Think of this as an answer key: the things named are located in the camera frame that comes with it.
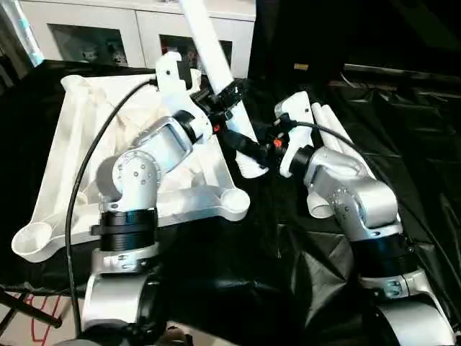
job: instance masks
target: white plastic part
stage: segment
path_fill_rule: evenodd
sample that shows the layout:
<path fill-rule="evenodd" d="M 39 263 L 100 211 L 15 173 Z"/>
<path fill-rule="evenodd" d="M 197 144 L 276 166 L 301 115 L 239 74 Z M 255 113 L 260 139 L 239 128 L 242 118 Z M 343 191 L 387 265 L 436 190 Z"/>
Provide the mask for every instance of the white plastic part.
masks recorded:
<path fill-rule="evenodd" d="M 291 120 L 313 123 L 308 93 L 297 92 L 280 102 L 275 107 L 275 115 L 279 117 L 284 113 L 288 113 Z M 297 126 L 288 133 L 290 142 L 288 143 L 287 151 L 282 158 L 279 169 L 283 177 L 290 178 L 292 176 L 290 173 L 290 165 L 297 150 L 307 145 L 313 145 L 312 138 L 310 137 L 311 133 L 312 128 L 306 126 Z"/>
<path fill-rule="evenodd" d="M 317 192 L 309 192 L 306 202 L 309 214 L 314 218 L 329 218 L 334 214 L 328 202 L 318 195 Z"/>
<path fill-rule="evenodd" d="M 185 110 L 195 116 L 191 122 L 192 130 L 199 139 L 198 143 L 206 143 L 212 135 L 211 123 L 187 94 L 186 82 L 179 78 L 177 62 L 181 59 L 178 52 L 168 52 L 159 58 L 156 64 L 158 90 L 161 92 L 162 103 L 172 115 Z"/>
<path fill-rule="evenodd" d="M 336 114 L 334 114 L 331 107 L 329 105 L 324 105 L 324 106 L 322 106 L 322 111 L 323 111 L 323 115 L 326 117 L 326 119 L 328 121 L 328 124 L 330 125 L 330 129 L 336 131 L 337 133 L 339 133 L 343 137 L 346 137 L 347 139 L 352 141 L 351 138 L 349 137 L 349 134 L 344 129 L 343 125 L 339 122 Z M 338 143 L 339 143 L 339 146 L 341 147 L 341 152 L 343 154 L 352 156 L 356 160 L 359 160 L 360 162 L 362 162 L 364 164 L 364 166 L 367 168 L 368 175 L 371 176 L 371 178 L 376 179 L 375 175 L 373 174 L 372 170 L 368 167 L 368 164 L 367 164 L 367 162 L 365 162 L 362 155 L 357 153 L 353 148 L 351 148 L 350 146 L 348 146 L 344 142 L 338 140 Z"/>
<path fill-rule="evenodd" d="M 14 253 L 30 262 L 42 262 L 64 247 L 66 210 L 79 162 L 112 111 L 112 105 L 148 78 L 151 76 L 88 79 L 68 76 L 61 81 L 66 96 L 42 185 L 30 223 L 12 239 Z M 198 80 L 200 73 L 189 92 L 198 90 Z M 124 148 L 140 130 L 165 115 L 168 111 L 161 105 L 161 95 L 153 87 L 141 89 L 120 110 L 85 172 L 73 209 L 72 244 L 99 238 L 90 235 L 89 227 L 99 223 L 99 196 L 94 178 L 100 162 Z M 249 196 L 233 184 L 218 140 L 213 136 L 205 144 L 196 144 L 189 157 L 164 177 L 158 190 L 158 224 L 168 226 L 211 216 L 238 221 L 245 217 L 249 204 Z"/>
<path fill-rule="evenodd" d="M 215 94 L 219 94 L 232 83 L 233 77 L 205 5 L 202 0 L 180 0 L 179 2 L 189 23 L 194 44 L 211 87 Z M 257 141 L 242 101 L 230 111 L 233 117 L 226 122 L 228 128 Z M 259 177 L 268 171 L 267 168 L 261 168 L 256 161 L 242 153 L 237 153 L 236 162 L 242 176 L 247 179 Z"/>
<path fill-rule="evenodd" d="M 326 128 L 331 128 L 330 123 L 328 122 L 328 118 L 323 114 L 322 107 L 320 106 L 319 103 L 316 102 L 312 104 L 312 112 L 314 114 L 314 118 L 317 124 L 322 125 Z M 336 150 L 339 153 L 342 152 L 341 147 L 336 137 L 330 135 L 329 133 L 325 133 L 323 131 L 320 131 L 320 136 L 322 138 L 323 144 L 327 148 L 331 150 Z"/>

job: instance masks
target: black cable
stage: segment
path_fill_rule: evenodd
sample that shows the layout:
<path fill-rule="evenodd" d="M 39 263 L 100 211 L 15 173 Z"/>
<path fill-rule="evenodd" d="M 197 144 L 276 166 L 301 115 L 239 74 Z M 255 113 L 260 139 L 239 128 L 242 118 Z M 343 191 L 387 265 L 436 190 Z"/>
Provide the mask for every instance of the black cable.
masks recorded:
<path fill-rule="evenodd" d="M 114 117 L 117 115 L 117 113 L 120 111 L 120 108 L 122 108 L 122 106 L 128 101 L 128 99 L 132 97 L 134 93 L 136 93 L 139 89 L 141 89 L 145 85 L 154 84 L 154 83 L 155 81 L 153 79 L 144 81 L 143 83 L 136 86 L 133 90 L 131 90 L 122 99 L 122 101 L 120 101 L 120 103 L 117 106 L 115 106 L 113 111 L 110 113 L 109 117 L 106 119 L 105 123 L 102 125 L 101 130 L 99 130 L 98 134 L 96 135 L 93 142 L 91 143 L 88 151 L 86 152 L 86 155 L 81 163 L 79 172 L 77 173 L 75 182 L 73 184 L 71 199 L 69 200 L 69 205 L 68 205 L 67 214 L 66 214 L 65 237 L 66 237 L 67 271 L 68 271 L 68 278 L 69 278 L 69 286 L 71 289 L 71 302 L 72 302 L 72 309 L 73 309 L 73 322 L 75 324 L 75 333 L 77 337 L 81 334 L 81 321 L 80 321 L 80 310 L 79 310 L 79 301 L 77 297 L 77 289 L 76 289 L 76 284 L 75 284 L 75 278 L 73 276 L 73 263 L 72 263 L 72 251 L 71 251 L 72 213 L 73 213 L 73 207 L 75 206 L 75 202 L 77 199 L 77 193 L 79 192 L 79 187 L 84 177 L 84 172 L 85 172 L 86 166 L 89 163 L 91 155 L 94 153 L 94 150 L 96 149 L 98 145 L 98 142 L 101 140 L 102 135 L 104 135 L 104 132 L 109 127 L 109 124 L 114 119 Z"/>
<path fill-rule="evenodd" d="M 390 180 L 389 178 L 386 176 L 386 174 L 381 170 L 381 168 L 371 159 L 368 159 L 367 156 L 364 154 L 363 150 L 361 150 L 360 147 L 358 147 L 357 144 L 353 143 L 352 141 L 350 141 L 348 138 L 344 137 L 343 135 L 341 135 L 340 133 L 337 133 L 336 131 L 334 130 L 331 130 L 330 128 L 326 128 L 325 126 L 322 126 L 322 125 L 319 125 L 319 124 L 314 124 L 314 123 L 307 123 L 307 122 L 299 122 L 299 121 L 290 121 L 290 123 L 292 125 L 297 125 L 297 126 L 306 126 L 306 127 L 309 127 L 309 128 L 316 128 L 318 129 L 319 131 L 323 131 L 323 132 L 326 132 L 334 137 L 336 137 L 337 139 L 339 139 L 340 141 L 342 141 L 343 143 L 347 144 L 348 146 L 350 146 L 351 148 L 353 148 L 359 155 L 361 155 L 363 157 L 363 159 L 365 160 L 365 162 L 370 166 L 370 168 L 375 171 L 375 174 L 377 175 L 378 179 L 382 180 L 387 186 L 389 186 L 389 188 L 392 188 L 392 184 L 390 183 Z M 460 292 L 461 292 L 461 279 L 460 277 L 458 276 L 458 273 L 454 267 L 454 265 L 452 264 L 452 261 L 450 260 L 450 258 L 448 257 L 447 253 L 444 251 L 442 245 L 437 241 L 437 238 L 435 237 L 435 235 L 432 233 L 432 231 L 429 229 L 429 227 L 427 227 L 418 217 L 417 215 L 413 212 L 413 210 L 411 210 L 407 205 L 406 203 L 404 202 L 401 202 L 400 201 L 400 204 L 413 216 L 413 218 L 418 222 L 419 226 L 423 229 L 424 233 L 427 234 L 427 236 L 431 239 L 432 243 L 434 244 L 434 246 L 439 250 L 439 252 L 442 254 L 442 257 L 444 258 L 444 261 L 447 263 L 450 271 L 452 272 L 452 275 L 453 275 L 453 278 L 455 279 L 455 282 L 456 284 L 458 285 L 458 287 L 460 288 Z M 445 300 L 447 301 L 447 303 L 450 305 L 450 307 L 453 309 L 455 307 L 455 304 L 448 298 L 447 295 L 445 295 Z M 455 308 L 453 310 L 453 313 L 455 314 L 456 318 L 458 319 L 458 322 L 461 323 L 461 316 L 460 316 L 460 313 L 459 311 Z"/>

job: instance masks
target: black cloth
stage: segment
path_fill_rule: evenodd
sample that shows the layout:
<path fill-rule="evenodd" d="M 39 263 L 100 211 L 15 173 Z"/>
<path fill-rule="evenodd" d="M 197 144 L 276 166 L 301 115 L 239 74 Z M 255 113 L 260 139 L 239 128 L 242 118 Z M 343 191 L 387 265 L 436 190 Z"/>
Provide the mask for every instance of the black cloth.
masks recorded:
<path fill-rule="evenodd" d="M 32 264 L 11 251 L 13 235 L 29 220 L 61 109 L 60 80 L 69 74 L 112 76 L 151 73 L 139 68 L 45 61 L 0 98 L 6 120 L 4 165 L 8 184 L 0 242 L 0 285 L 35 294 L 67 294 L 64 249 Z M 329 103 L 355 141 L 389 176 L 400 200 L 435 233 L 461 272 L 461 104 L 450 99 L 402 97 L 352 88 L 313 88 L 282 82 L 248 82 L 252 121 L 274 119 L 274 105 L 293 92 Z M 352 252 L 330 218 L 308 215 L 305 188 L 276 172 L 243 179 L 223 148 L 235 184 L 251 207 L 242 221 L 210 218 L 158 230 L 175 242 L 160 257 L 169 282 L 171 319 L 244 345 L 306 341 L 366 345 L 361 330 L 363 294 Z M 461 306 L 461 295 L 437 249 L 413 216 L 400 211 L 408 235 L 442 289 Z M 96 243 L 73 247 L 76 281 L 83 294 Z"/>

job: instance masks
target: glass cabinet door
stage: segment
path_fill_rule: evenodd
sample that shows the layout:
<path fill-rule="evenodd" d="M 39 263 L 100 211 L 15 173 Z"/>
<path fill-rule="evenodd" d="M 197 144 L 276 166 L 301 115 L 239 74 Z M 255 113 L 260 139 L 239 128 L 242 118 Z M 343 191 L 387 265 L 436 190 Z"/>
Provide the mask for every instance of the glass cabinet door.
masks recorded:
<path fill-rule="evenodd" d="M 48 27 L 65 61 L 128 66 L 119 30 L 60 24 Z"/>
<path fill-rule="evenodd" d="M 155 68 L 156 61 L 167 51 L 177 51 L 183 61 L 204 72 L 191 38 L 186 17 L 182 14 L 136 12 L 146 65 Z M 211 18 L 213 28 L 228 59 L 234 77 L 246 78 L 253 40 L 253 22 Z"/>
<path fill-rule="evenodd" d="M 206 74 L 192 38 L 174 35 L 160 35 L 160 44 L 162 54 L 171 51 L 178 52 L 181 54 L 183 61 L 189 61 L 190 68 L 196 68 L 203 74 Z M 220 44 L 221 47 L 223 47 L 224 55 L 228 61 L 228 64 L 231 66 L 232 42 L 220 41 Z"/>
<path fill-rule="evenodd" d="M 22 1 L 45 59 L 146 67 L 135 11 Z"/>

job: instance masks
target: white plastic tube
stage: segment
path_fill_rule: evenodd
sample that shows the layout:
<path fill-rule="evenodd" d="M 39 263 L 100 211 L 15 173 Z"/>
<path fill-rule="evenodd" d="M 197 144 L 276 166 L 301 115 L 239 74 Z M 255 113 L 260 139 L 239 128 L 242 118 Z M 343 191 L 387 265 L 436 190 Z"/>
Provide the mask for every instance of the white plastic tube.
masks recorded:
<path fill-rule="evenodd" d="M 334 130 L 335 132 L 339 133 L 343 137 L 346 137 L 347 139 L 352 141 L 352 139 L 349 137 L 349 134 L 346 132 L 343 125 L 339 122 L 336 114 L 334 114 L 333 110 L 331 109 L 329 105 L 322 106 L 322 112 L 323 112 L 323 115 L 326 117 L 331 130 Z M 367 169 L 368 175 L 371 176 L 371 178 L 376 179 L 375 175 L 373 174 L 372 170 L 368 167 L 368 164 L 363 159 L 362 155 L 357 153 L 353 148 L 343 143 L 342 141 L 338 140 L 338 143 L 339 143 L 339 146 L 341 147 L 341 152 L 343 154 L 352 156 L 356 160 L 359 160 Z"/>
<path fill-rule="evenodd" d="M 328 122 L 327 117 L 325 114 L 323 114 L 322 107 L 320 106 L 319 103 L 314 103 L 310 106 L 312 109 L 312 113 L 314 114 L 315 121 L 317 124 L 322 125 L 325 128 L 331 128 L 330 123 Z M 330 135 L 329 133 L 325 133 L 323 131 L 320 131 L 320 136 L 322 138 L 323 144 L 331 149 L 331 150 L 336 150 L 339 153 L 342 153 L 341 147 L 339 145 L 339 141 L 336 139 L 336 137 Z"/>
<path fill-rule="evenodd" d="M 232 83 L 233 77 L 205 5 L 202 0 L 180 0 L 180 4 L 211 87 L 215 94 L 219 94 Z M 257 141 L 243 103 L 239 102 L 231 112 L 233 117 L 226 122 L 228 128 Z M 245 178 L 259 177 L 267 172 L 267 169 L 262 169 L 257 162 L 242 153 L 237 153 L 236 161 Z"/>

